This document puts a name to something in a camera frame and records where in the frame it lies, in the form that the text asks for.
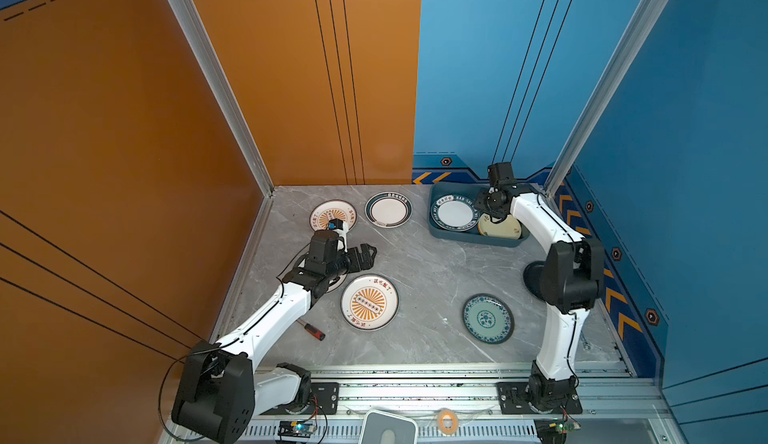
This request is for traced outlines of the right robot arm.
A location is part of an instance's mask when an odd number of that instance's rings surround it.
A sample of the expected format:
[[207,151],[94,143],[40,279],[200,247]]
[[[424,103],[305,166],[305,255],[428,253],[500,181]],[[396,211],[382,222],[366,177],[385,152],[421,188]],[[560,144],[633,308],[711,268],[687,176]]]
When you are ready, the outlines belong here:
[[526,400],[538,412],[577,405],[575,372],[578,339],[590,311],[605,289],[604,246],[569,227],[546,199],[519,182],[509,162],[488,167],[489,188],[474,207],[497,221],[517,219],[547,252],[529,265],[524,276],[536,278],[547,318],[541,349],[534,360]]

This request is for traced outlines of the dark rimmed white plate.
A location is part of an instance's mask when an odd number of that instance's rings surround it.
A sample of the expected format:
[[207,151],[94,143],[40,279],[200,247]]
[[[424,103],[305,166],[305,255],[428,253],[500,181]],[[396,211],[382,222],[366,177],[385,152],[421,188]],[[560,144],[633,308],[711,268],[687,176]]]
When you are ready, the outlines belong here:
[[376,227],[397,228],[405,224],[412,215],[412,204],[403,194],[382,192],[372,196],[365,206],[367,220]]

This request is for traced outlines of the teal rim lettered plate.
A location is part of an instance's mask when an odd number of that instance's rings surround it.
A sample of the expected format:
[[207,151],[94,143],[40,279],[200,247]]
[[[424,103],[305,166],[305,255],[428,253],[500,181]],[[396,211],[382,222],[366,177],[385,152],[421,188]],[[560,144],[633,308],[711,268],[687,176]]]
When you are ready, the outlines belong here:
[[431,205],[430,214],[438,228],[452,232],[469,231],[480,217],[473,200],[458,194],[438,198]]

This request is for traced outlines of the red handled screwdriver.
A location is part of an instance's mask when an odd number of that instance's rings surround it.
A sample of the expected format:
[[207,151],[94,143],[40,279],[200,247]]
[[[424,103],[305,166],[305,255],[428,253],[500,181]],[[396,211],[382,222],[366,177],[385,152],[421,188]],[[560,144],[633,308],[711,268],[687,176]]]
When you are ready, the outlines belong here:
[[319,329],[318,329],[318,328],[316,328],[315,326],[313,326],[313,325],[311,325],[311,324],[309,324],[309,323],[305,322],[304,320],[302,320],[302,319],[298,319],[298,320],[297,320],[297,323],[298,323],[298,324],[299,324],[299,325],[300,325],[300,326],[301,326],[301,327],[302,327],[302,328],[303,328],[303,329],[304,329],[304,330],[305,330],[307,333],[309,333],[311,336],[313,336],[313,337],[314,337],[315,339],[317,339],[318,341],[323,341],[323,340],[326,338],[326,335],[325,335],[325,334],[324,334],[324,333],[323,333],[321,330],[319,330]]

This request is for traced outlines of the silver wrench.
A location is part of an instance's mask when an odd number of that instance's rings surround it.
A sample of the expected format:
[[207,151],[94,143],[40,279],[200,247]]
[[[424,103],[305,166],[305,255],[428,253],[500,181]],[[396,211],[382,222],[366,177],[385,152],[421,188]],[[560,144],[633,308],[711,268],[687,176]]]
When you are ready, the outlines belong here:
[[590,351],[592,349],[592,344],[587,340],[584,334],[580,335],[580,343],[584,350]]

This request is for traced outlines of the white flower pattern plate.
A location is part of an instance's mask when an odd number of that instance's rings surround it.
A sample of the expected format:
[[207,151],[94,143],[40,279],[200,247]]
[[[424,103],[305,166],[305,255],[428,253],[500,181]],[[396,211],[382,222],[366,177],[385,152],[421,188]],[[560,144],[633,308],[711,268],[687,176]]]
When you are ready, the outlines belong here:
[[341,275],[331,279],[329,281],[329,286],[328,286],[327,292],[331,293],[331,292],[334,292],[335,290],[337,290],[338,288],[340,288],[344,284],[344,282],[346,280],[346,277],[347,277],[346,274],[341,274]]

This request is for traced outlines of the black plate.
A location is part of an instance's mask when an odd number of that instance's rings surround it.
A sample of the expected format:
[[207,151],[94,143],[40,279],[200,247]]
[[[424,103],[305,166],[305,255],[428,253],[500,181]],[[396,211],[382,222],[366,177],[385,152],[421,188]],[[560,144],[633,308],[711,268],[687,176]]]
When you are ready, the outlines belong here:
[[528,264],[523,271],[523,283],[526,289],[540,301],[543,301],[541,292],[541,274],[543,268],[543,261],[535,261]]

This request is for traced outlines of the large orange sunburst plate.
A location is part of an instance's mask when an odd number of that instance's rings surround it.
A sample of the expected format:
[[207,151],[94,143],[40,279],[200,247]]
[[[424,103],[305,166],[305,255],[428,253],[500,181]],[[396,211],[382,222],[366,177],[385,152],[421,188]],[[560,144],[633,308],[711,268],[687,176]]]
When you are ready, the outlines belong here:
[[344,320],[355,329],[375,331],[395,318],[399,303],[399,293],[391,280],[369,274],[347,285],[341,295],[340,309]]

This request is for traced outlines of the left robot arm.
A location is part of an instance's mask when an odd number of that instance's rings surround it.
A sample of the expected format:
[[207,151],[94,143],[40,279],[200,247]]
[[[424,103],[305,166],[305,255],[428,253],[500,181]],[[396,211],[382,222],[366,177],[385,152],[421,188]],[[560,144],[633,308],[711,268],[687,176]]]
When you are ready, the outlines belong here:
[[255,415],[277,407],[304,410],[313,398],[310,371],[290,363],[267,372],[257,368],[333,281],[372,269],[376,257],[370,244],[349,246],[339,221],[315,232],[278,274],[278,287],[264,305],[218,341],[200,341],[179,358],[180,382],[170,415],[161,424],[186,428],[198,440],[234,443]]

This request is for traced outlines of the white box device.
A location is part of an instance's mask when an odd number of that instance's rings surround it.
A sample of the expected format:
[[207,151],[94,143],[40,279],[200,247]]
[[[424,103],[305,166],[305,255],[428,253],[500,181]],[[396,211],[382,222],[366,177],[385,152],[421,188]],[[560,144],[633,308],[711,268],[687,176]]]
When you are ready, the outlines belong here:
[[418,425],[410,418],[371,410],[363,420],[359,444],[416,444]]

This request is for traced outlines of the cream calligraphy plate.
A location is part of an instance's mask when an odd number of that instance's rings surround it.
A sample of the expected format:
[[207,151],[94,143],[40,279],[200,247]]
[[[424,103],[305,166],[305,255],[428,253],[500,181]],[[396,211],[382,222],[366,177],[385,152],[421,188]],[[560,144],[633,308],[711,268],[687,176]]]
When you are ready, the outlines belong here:
[[477,229],[480,235],[491,238],[518,240],[522,236],[522,226],[512,215],[499,221],[483,214],[478,220]]

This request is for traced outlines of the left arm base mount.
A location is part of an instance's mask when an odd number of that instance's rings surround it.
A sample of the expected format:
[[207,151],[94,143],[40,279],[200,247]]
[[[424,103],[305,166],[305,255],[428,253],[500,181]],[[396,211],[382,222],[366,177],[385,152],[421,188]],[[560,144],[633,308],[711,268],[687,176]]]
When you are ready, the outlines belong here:
[[309,386],[303,386],[299,394],[288,404],[274,406],[264,412],[264,415],[310,415],[319,406],[320,415],[335,415],[339,403],[340,384],[338,382],[312,381]]

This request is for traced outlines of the tape roll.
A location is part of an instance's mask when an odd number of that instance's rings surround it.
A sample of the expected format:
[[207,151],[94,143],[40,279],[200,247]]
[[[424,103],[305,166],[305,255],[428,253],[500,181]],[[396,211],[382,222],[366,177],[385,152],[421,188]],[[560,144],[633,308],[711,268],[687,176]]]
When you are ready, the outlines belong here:
[[453,436],[459,430],[459,419],[454,411],[444,408],[436,415],[436,425],[442,435]]

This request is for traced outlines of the circuit board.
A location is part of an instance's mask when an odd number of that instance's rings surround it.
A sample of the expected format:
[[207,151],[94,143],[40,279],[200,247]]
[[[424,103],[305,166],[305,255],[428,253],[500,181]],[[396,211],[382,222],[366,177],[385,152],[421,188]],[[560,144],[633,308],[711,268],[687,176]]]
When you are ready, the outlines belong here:
[[279,422],[276,434],[277,441],[285,443],[307,443],[318,436],[317,424],[304,420],[282,420]]
[[565,440],[569,433],[578,431],[581,428],[581,424],[572,418],[565,418],[549,425],[549,430],[561,440]]

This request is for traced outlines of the left circuit board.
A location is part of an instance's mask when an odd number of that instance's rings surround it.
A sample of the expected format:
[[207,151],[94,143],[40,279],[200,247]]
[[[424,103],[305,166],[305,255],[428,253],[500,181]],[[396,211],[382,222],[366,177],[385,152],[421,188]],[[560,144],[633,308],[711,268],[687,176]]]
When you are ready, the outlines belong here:
[[317,424],[304,420],[282,420],[279,422],[276,434],[277,441],[285,443],[307,443],[318,436]]

